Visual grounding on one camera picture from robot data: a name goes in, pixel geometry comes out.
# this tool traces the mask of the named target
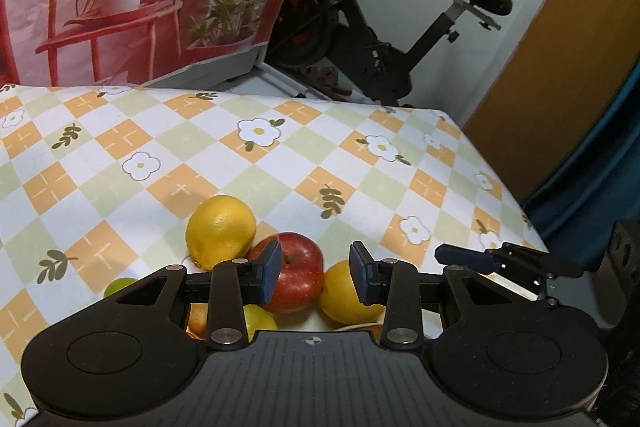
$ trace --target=checkered tablecloth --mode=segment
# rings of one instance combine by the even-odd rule
[[[186,222],[214,194],[251,207],[257,241],[287,230],[312,238],[327,268],[356,240],[377,259],[435,273],[442,242],[544,248],[436,110],[4,86],[0,138],[0,426],[20,425],[30,407],[18,369],[27,342],[117,277],[189,265]]]

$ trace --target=lemon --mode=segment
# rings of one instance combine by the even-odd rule
[[[138,279],[133,279],[133,277],[121,277],[120,279],[111,281],[107,288],[104,289],[104,297],[108,297],[109,295],[119,292],[137,280]]]
[[[191,313],[189,314],[189,329],[196,337],[203,339],[207,333],[207,303],[194,303],[191,305]],[[254,339],[257,330],[277,330],[276,321],[270,314],[264,311],[260,306],[255,304],[247,304],[242,308],[244,312],[244,321],[246,322],[246,332],[249,342]]]
[[[365,306],[358,301],[347,260],[334,264],[324,273],[320,307],[334,321],[342,324],[375,322],[385,310],[380,304]]]
[[[242,257],[255,235],[251,209],[233,196],[213,196],[191,215],[185,239],[193,260],[211,270],[221,261]]]

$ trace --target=blue curtain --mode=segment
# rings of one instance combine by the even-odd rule
[[[614,221],[640,216],[640,61],[524,211],[549,251],[591,270],[598,268]]]

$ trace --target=red apple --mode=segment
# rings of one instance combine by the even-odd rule
[[[267,243],[278,241],[282,247],[282,266],[271,302],[264,306],[270,312],[294,312],[311,304],[322,291],[324,260],[318,245],[295,232],[270,235],[247,254],[256,259]]]

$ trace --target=exercise bike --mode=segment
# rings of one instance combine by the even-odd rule
[[[459,33],[451,27],[466,11],[480,19],[486,30],[501,26],[486,13],[505,16],[511,0],[454,0],[407,52],[381,42],[356,0],[284,0],[271,35],[267,61],[299,70],[327,57],[372,100],[398,105],[412,90],[410,72],[424,55],[447,36]],[[346,24],[339,21],[343,13]]]

